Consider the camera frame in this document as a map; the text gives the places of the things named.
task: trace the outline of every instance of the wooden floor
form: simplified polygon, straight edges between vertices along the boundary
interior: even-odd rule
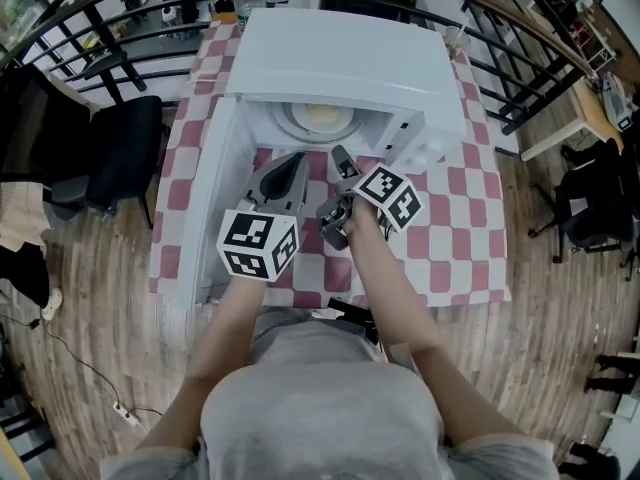
[[[521,134],[523,146],[556,121],[548,111],[532,122]],[[616,398],[585,395],[582,385],[597,354],[630,348],[640,277],[624,282],[618,253],[567,252],[565,264],[553,265],[555,235],[527,237],[549,217],[529,184],[550,188],[566,169],[556,148],[527,164],[507,157],[499,163],[513,301],[440,308],[438,324],[477,388],[527,432],[555,443],[561,458],[573,440],[586,435],[597,444],[606,428],[598,413],[612,410]],[[106,222],[85,214],[46,238],[50,271],[65,294],[49,330],[106,374],[127,407],[165,410],[209,310],[183,313],[147,293],[150,233],[137,205],[124,204]],[[2,310],[23,322],[37,316],[21,295],[14,301]],[[97,478],[99,459],[132,449],[143,429],[119,420],[109,385],[42,328],[5,327],[15,359],[26,366],[25,385],[56,437],[58,451],[43,456],[46,469],[53,478]],[[138,415],[147,427],[158,418]]]

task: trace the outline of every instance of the person's left arm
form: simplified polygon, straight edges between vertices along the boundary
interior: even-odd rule
[[[200,415],[211,390],[246,365],[264,281],[233,277],[187,366],[175,400],[138,445],[191,450],[200,433]]]

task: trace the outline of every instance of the checkered tablecloth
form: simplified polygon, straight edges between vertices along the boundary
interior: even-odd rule
[[[178,266],[191,185],[202,141],[237,51],[232,23],[214,22],[206,30],[191,79],[184,89],[171,132],[158,191],[150,258],[149,289],[177,293]],[[390,245],[405,272],[430,306],[509,300],[507,250],[500,175],[490,144],[487,117],[469,61],[453,61],[468,135],[438,164],[409,176],[426,209]],[[259,149],[256,167],[284,154]],[[309,152],[311,176],[304,209],[305,239],[300,252],[267,292],[267,304],[318,308],[329,297],[364,302],[362,284],[348,250],[338,252],[318,235],[318,204],[333,194],[338,174],[327,153]],[[378,161],[358,157],[368,170]]]

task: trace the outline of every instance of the white shoe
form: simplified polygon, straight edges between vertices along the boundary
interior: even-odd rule
[[[49,293],[49,301],[42,309],[42,318],[53,320],[53,317],[56,316],[56,311],[62,305],[62,300],[62,290],[60,288],[52,288],[51,293]]]

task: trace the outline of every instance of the black railing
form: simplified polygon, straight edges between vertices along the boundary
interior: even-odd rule
[[[140,8],[121,13],[118,16],[103,19],[96,8],[96,4],[103,0],[76,0],[70,5],[61,6],[64,0],[57,3],[49,15],[45,16],[40,23],[21,40],[11,51],[4,53],[0,60],[0,69],[6,68],[12,62],[19,62],[24,54],[34,45],[39,44],[42,52],[35,56],[30,62],[48,57],[54,59],[55,63],[50,68],[52,71],[61,71],[62,77],[67,82],[75,82],[83,78],[84,71],[71,71],[70,65],[79,60],[90,61],[92,57],[104,52],[118,53],[122,51],[122,46],[136,43],[146,39],[158,37],[168,33],[198,31],[209,26],[208,23],[196,22],[173,27],[158,28],[156,30],[145,31],[143,33],[116,39],[109,29],[109,25],[116,22],[132,18],[134,16],[158,11],[166,7],[181,6],[184,4],[194,4],[203,1],[214,0],[169,0],[158,3],[147,4]],[[460,21],[456,21],[445,16],[440,16],[433,12],[417,9],[410,2],[401,0],[320,0],[322,4],[329,8],[341,10],[356,10],[355,12],[367,12],[367,9],[383,11],[385,15],[393,16],[395,19],[408,21],[411,18],[419,18],[429,24],[437,24],[445,27],[462,27]],[[467,8],[476,20],[476,27],[468,27],[466,33],[474,40],[484,43],[491,56],[493,65],[484,60],[470,57],[470,63],[474,69],[482,70],[500,80],[503,94],[496,92],[495,88],[480,87],[481,94],[497,101],[501,104],[497,112],[488,110],[488,115],[503,124],[502,130],[509,134],[534,117],[543,108],[554,101],[564,91],[566,91],[575,81],[585,74],[590,73],[588,63],[574,50],[572,43],[565,43],[560,39],[568,34],[566,29],[556,29],[557,36],[550,34],[540,24],[523,13],[521,6],[515,2],[515,9],[502,4],[499,0],[463,0],[464,9]],[[545,12],[550,23],[558,25],[559,20],[551,9],[544,5],[540,8]],[[83,13],[90,26],[71,33],[65,27],[65,21]],[[481,25],[482,16],[486,16],[493,32],[483,30]],[[514,34],[514,45],[506,44],[505,36],[500,31],[499,22],[506,22],[509,30]],[[65,39],[58,43],[45,47],[38,41],[47,31],[55,27],[61,28]],[[86,34],[95,33],[101,44],[89,49],[78,48],[79,39]],[[73,44],[78,52],[70,57],[62,58],[58,55],[61,47]],[[532,56],[531,45],[538,47],[544,55],[540,59]],[[144,80],[178,76],[188,74],[189,69],[169,69],[154,73],[138,74],[134,65],[151,60],[177,58],[180,56],[194,55],[196,49],[187,48],[175,52],[148,52],[132,55],[122,65],[126,76],[115,78],[115,84],[132,82],[139,90],[146,88]],[[82,92],[104,87],[104,82],[95,83],[79,89]]]

